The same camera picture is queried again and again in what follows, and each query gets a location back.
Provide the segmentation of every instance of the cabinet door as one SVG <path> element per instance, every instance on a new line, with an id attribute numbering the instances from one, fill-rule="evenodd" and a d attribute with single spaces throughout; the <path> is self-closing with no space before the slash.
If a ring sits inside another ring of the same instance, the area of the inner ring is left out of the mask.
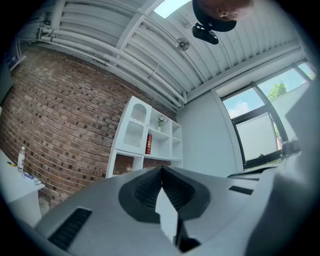
<path id="1" fill-rule="evenodd" d="M 145 154 L 151 109 L 150 105 L 131 97 L 115 134 L 115 149 Z"/>

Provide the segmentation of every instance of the brick wall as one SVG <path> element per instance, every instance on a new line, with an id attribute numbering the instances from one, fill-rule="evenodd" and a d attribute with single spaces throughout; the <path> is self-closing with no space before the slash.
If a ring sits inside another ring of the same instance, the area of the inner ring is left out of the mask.
<path id="1" fill-rule="evenodd" d="M 105 178 L 116 129 L 131 96 L 175 120 L 176 115 L 121 78 L 75 57 L 25 46 L 1 104 L 0 147 L 14 162 L 26 147 L 25 170 L 45 184 L 53 207 Z M 132 160 L 120 157 L 117 174 Z M 146 160 L 145 167 L 167 165 Z"/>

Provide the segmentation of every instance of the black camera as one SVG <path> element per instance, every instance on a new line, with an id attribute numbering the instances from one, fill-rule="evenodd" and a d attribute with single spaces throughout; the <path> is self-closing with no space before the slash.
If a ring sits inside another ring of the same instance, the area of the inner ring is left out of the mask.
<path id="1" fill-rule="evenodd" d="M 201 39 L 210 44 L 217 45 L 219 43 L 217 35 L 211 29 L 207 29 L 198 22 L 192 26 L 192 34 L 195 38 Z"/>

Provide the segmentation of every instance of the bottle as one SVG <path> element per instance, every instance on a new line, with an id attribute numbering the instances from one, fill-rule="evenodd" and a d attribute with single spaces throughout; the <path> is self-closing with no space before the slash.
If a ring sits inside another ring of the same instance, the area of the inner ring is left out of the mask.
<path id="1" fill-rule="evenodd" d="M 26 148 L 23 146 L 20 150 L 19 157 L 18 157 L 18 172 L 24 173 L 24 162 L 25 162 L 25 156 L 26 156 Z"/>

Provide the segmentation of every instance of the cloud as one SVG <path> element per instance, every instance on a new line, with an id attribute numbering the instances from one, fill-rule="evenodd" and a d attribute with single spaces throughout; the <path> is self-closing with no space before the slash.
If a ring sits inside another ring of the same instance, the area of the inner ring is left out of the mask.
<path id="1" fill-rule="evenodd" d="M 248 103 L 242 102 L 241 100 L 235 104 L 234 108 L 228 109 L 228 112 L 229 112 L 229 115 L 231 118 L 238 117 L 238 116 L 245 114 L 249 111 L 250 111 L 250 109 L 248 107 Z"/>

